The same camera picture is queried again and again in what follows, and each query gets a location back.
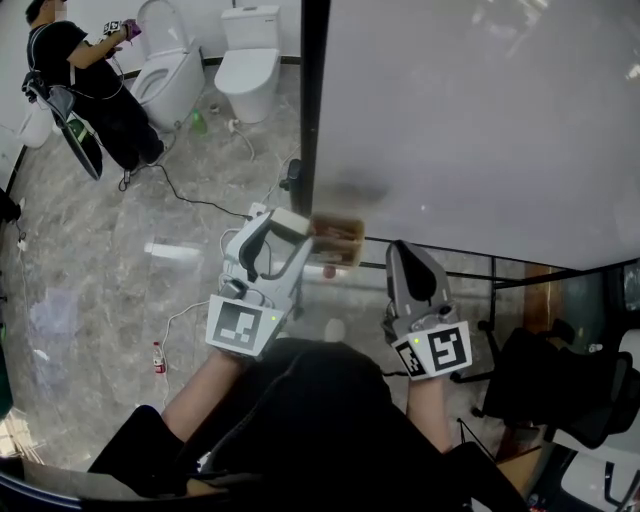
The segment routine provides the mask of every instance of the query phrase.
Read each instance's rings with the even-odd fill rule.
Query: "black frame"
[[[305,217],[309,217],[313,208],[313,187],[318,146],[318,129],[320,126],[320,109],[322,104],[322,82],[324,76],[325,52],[327,34],[329,31],[329,14],[331,0],[302,0],[302,41],[301,41],[301,159],[293,161],[295,166],[295,186],[289,189],[292,209]],[[366,237],[372,242],[390,243],[391,240],[377,237]],[[599,274],[609,270],[620,269],[637,260],[629,260],[613,265],[606,265],[590,270],[560,269],[557,272],[530,277],[525,279],[511,279],[496,275],[498,259],[517,261],[521,263],[535,263],[513,258],[504,258],[492,254],[475,253],[446,247],[415,244],[420,247],[446,252],[457,252],[490,259],[491,275],[465,274],[461,272],[447,272],[451,277],[491,281],[491,314],[489,323],[495,324],[496,292],[507,288],[549,283],[589,274]],[[361,267],[385,269],[381,263],[362,262]]]

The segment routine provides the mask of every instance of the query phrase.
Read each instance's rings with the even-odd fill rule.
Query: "green bottle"
[[[191,116],[191,131],[199,135],[204,135],[208,130],[204,117],[202,117],[198,109],[194,109]]]

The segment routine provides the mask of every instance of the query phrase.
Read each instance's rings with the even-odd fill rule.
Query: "toilet lid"
[[[148,0],[138,11],[140,43],[147,58],[159,53],[187,51],[189,42],[182,16],[167,0]]]
[[[269,80],[279,56],[274,48],[228,51],[216,74],[216,87],[224,94],[252,91]]]

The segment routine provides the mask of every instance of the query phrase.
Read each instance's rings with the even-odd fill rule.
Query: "white wall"
[[[314,208],[562,267],[639,257],[639,34],[631,0],[333,0]]]
[[[24,11],[30,0],[4,0],[0,3],[0,123],[17,131],[25,117],[27,100],[20,91],[28,71],[26,47],[29,27]],[[22,144],[0,127],[0,187],[4,190],[20,155]]]
[[[102,36],[102,27],[109,20],[135,18],[144,0],[70,0],[67,19],[89,33],[89,42]],[[237,7],[280,5],[282,54],[300,56],[300,0],[238,0]],[[187,32],[198,38],[205,57],[222,57],[227,50],[220,22],[222,11],[232,7],[231,0],[174,0],[184,18]],[[144,58],[140,44],[123,44],[118,61],[125,72],[142,67]]]

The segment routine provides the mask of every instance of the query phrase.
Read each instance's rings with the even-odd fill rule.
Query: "black strap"
[[[29,65],[29,69],[31,71],[36,71],[36,56],[35,56],[35,44],[38,36],[42,34],[45,28],[51,26],[51,23],[47,23],[46,25],[42,25],[36,29],[36,31],[31,34],[29,37],[29,43],[27,45],[27,64]]]

